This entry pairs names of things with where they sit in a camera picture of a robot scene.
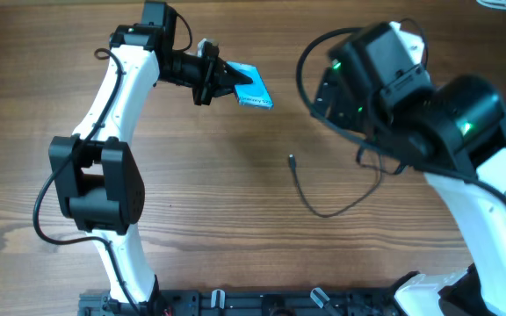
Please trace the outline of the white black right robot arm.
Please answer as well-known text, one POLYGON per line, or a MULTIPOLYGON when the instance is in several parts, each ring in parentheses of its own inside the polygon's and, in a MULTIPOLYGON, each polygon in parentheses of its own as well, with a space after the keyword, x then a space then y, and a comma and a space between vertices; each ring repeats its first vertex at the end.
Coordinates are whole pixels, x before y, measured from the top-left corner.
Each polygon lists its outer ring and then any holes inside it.
POLYGON ((506 104, 477 75, 436 87, 422 34, 397 22, 332 32, 337 43, 311 114, 378 156, 423 173, 454 218, 472 264, 411 272, 392 292, 406 315, 506 315, 506 104))

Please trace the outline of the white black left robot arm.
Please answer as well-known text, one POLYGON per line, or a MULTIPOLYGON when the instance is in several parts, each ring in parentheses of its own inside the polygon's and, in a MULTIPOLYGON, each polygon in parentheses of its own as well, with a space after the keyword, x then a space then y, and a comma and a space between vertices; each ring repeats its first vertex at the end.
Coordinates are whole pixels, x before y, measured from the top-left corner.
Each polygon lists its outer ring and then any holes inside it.
POLYGON ((48 149, 52 173, 33 206, 33 227, 45 242, 66 246, 73 240, 46 235, 40 209, 55 187, 62 215, 84 233, 82 242, 96 245, 110 281, 105 309, 114 315, 169 315, 154 271, 145 258, 138 222, 145 185, 131 143, 148 93, 159 83, 192 91, 196 105, 208 105, 250 75, 219 56, 210 40, 197 54, 174 47, 181 15, 163 1, 147 1, 141 21, 119 25, 106 48, 94 56, 107 60, 105 77, 90 110, 69 137, 56 136, 48 149))

